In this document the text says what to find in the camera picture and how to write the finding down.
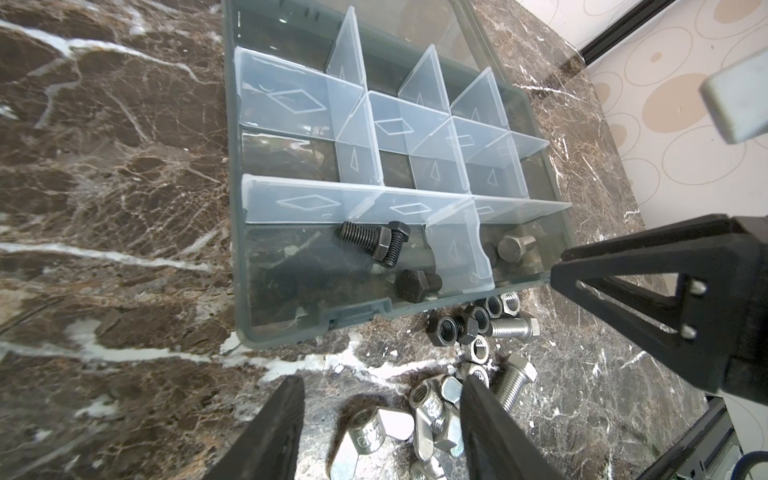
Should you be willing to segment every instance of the black hex nut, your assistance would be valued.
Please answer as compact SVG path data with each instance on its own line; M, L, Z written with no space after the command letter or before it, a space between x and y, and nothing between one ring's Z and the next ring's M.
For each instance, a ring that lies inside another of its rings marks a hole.
M458 338L462 345L469 345L478 337L478 321L464 312L459 312L454 317L458 327Z
M434 346L451 346L458 338L458 327L450 316L431 318L427 323L427 336Z
M419 303L428 294L440 291L442 278L423 270L403 270L397 277L396 286L400 298L410 303Z
M470 305L464 309L464 313L478 321L478 333L480 335L485 335L488 332L488 328L491 326L491 316L484 307Z

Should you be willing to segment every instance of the clear plastic divider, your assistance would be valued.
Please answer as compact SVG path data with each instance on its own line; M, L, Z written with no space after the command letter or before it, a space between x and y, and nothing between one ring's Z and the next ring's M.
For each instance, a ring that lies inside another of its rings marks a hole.
M366 67L362 61L362 48L360 47L360 33L357 28L355 8L350 6L346 10L346 16L336 37L333 53L326 73L341 78L364 90L368 90L366 83Z
M465 162L469 187L475 195L528 198L523 169L511 132Z
M469 193L469 179L452 120L445 121L416 147L409 161L416 188Z
M509 129L502 96L498 93L496 79L490 67L483 70L453 101L451 112L457 117Z
M339 179L344 183L384 184L379 145L371 125L370 104L361 101L336 139L336 164Z
M466 195L426 190L337 184L316 180L243 175L243 208L247 223L387 224L398 220L425 225Z
M239 121L249 127L335 140L364 94L359 85L241 47L234 64Z
M368 100L379 149L396 154L410 154L449 117L376 91L368 92Z
M442 78L440 60L434 45L424 52L410 76L402 83L397 96L403 100L450 113L448 92Z
M565 210L568 202L474 196L481 223L520 224Z
M456 126L458 145L462 148L464 162L470 161L488 145L509 132L504 128L492 127L466 118L453 117Z
M442 279L439 295L483 292L494 287L491 263L480 244L480 219L466 200L436 223L427 225L427 243L435 253L435 272Z
M530 157L549 145L549 140L532 137L531 135L521 134L516 131L512 132L512 140L515 141L515 148L518 151L518 157L521 159Z

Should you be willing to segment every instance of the marble countertop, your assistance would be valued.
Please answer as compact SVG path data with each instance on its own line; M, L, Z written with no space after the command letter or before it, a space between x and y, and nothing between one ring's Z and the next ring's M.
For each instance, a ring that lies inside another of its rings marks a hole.
M578 242L641 230L578 53L517 2L474 6L530 94ZM220 15L215 0L0 7L3 478L201 478L290 373L307 393L297 478L325 478L351 412L404 408L459 361L429 344L426 314L238 346ZM537 366L512 414L567 478L634 478L705 410L548 287L521 298L541 338L497 342L492 362L520 350ZM405 478L414 458L388 440L358 478Z

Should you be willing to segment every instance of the black hex bolt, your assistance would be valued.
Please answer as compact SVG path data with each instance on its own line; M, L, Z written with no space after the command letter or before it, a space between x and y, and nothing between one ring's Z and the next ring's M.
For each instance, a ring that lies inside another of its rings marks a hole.
M345 242L360 245L371 253L374 260L382 261L389 252L392 230L388 227L368 228L352 222L341 224L339 238Z
M442 288L442 278L423 270L403 270L396 281L400 298L410 303L423 302L430 293L437 293Z
M411 236L411 227L403 222L389 222L387 227L392 230L392 242L389 244L389 251L387 251L384 260L382 260L382 265L385 268L395 268L397 259L400 257L402 245Z

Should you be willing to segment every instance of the silver hex bolt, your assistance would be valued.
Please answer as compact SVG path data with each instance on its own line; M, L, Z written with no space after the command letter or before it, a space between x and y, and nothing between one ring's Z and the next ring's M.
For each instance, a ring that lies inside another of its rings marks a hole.
M520 312L519 317L505 317L491 320L489 333L493 338L519 339L523 343L530 343L541 335L538 319Z
M512 353L502 365L503 372L498 383L494 385L496 399L509 413L520 395L523 387L536 381L536 368L526 359Z

